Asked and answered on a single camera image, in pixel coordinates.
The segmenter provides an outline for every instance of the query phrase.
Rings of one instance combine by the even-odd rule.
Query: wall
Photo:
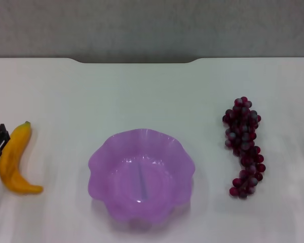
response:
[[[0,57],[304,56],[304,0],[0,0]]]

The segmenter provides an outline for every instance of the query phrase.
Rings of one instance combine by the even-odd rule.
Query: purple bowl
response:
[[[150,129],[115,134],[89,159],[88,192],[119,221],[165,220],[189,202],[195,165],[180,142]]]

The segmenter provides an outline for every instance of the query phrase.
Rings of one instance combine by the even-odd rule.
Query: toy banana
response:
[[[1,181],[10,191],[18,194],[39,194],[43,191],[41,186],[29,184],[19,173],[20,159],[30,136],[30,122],[26,121],[12,132],[0,157]]]

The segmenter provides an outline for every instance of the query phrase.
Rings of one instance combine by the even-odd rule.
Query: yellow banana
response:
[[[31,136],[30,122],[15,128],[0,157],[0,178],[3,184],[18,194],[39,194],[41,186],[29,184],[19,173],[20,158]]]

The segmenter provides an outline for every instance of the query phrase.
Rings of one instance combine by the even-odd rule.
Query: table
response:
[[[221,118],[247,96],[262,116],[267,170],[247,200],[228,190],[238,158]],[[0,123],[33,135],[21,173],[45,191],[0,181],[0,243],[304,242],[304,58],[218,58],[186,64],[0,59]],[[190,205],[161,225],[113,221],[87,186],[91,154],[111,135],[149,128],[177,138],[196,164]]]

